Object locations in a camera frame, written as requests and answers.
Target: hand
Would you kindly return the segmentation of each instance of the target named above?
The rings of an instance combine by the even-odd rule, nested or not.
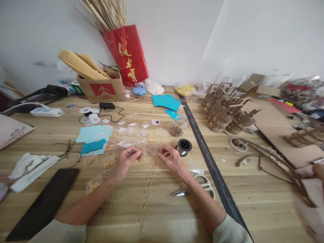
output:
[[[158,148],[157,156],[159,159],[176,175],[184,179],[188,175],[188,169],[183,163],[181,156],[177,150],[168,146],[162,145]]]
[[[114,178],[117,182],[122,181],[126,178],[129,168],[134,160],[140,160],[143,156],[143,151],[140,148],[131,146],[124,149],[116,161],[115,168],[113,171]]]

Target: forearm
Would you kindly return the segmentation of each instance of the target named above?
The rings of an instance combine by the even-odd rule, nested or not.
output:
[[[96,190],[88,194],[74,207],[57,217],[57,220],[70,225],[84,225],[116,188],[115,179],[106,179]]]
[[[214,230],[225,219],[226,213],[222,208],[212,199],[209,193],[196,181],[196,179],[188,171],[180,176],[187,185],[190,194],[193,195],[197,202],[198,210],[205,223],[208,233],[212,236]]]

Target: red paper bag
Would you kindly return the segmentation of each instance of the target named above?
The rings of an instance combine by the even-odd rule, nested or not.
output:
[[[124,26],[103,35],[110,53],[120,68],[123,83],[135,86],[148,78],[144,53],[136,25]]]

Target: light green sleeve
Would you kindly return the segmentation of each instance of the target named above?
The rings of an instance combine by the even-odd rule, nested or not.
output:
[[[213,243],[252,243],[246,230],[228,214],[214,230]]]
[[[54,219],[29,243],[84,243],[86,225],[69,225]]]

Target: blue paper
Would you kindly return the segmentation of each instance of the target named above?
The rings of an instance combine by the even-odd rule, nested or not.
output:
[[[165,111],[169,116],[171,116],[172,119],[176,118],[178,116],[178,113],[176,113],[174,110],[168,109]]]
[[[180,100],[176,100],[172,95],[152,96],[154,106],[164,106],[177,111],[180,105]]]
[[[85,154],[88,152],[92,152],[94,150],[101,149],[101,148],[103,148],[104,143],[107,143],[107,141],[105,139],[102,139],[102,140],[99,140],[96,142],[92,142],[92,143],[84,143],[81,153]]]
[[[109,138],[110,134],[111,134],[111,130],[108,128],[107,125],[83,127],[80,130],[76,142],[85,142],[85,143],[96,142],[105,138]]]
[[[105,153],[105,150],[106,150],[106,145],[107,145],[107,143],[104,143],[102,149],[98,149],[98,150],[95,150],[95,151],[91,151],[91,152],[86,153],[86,154],[81,154],[81,156],[90,156],[90,155],[100,155],[100,154],[104,154]]]

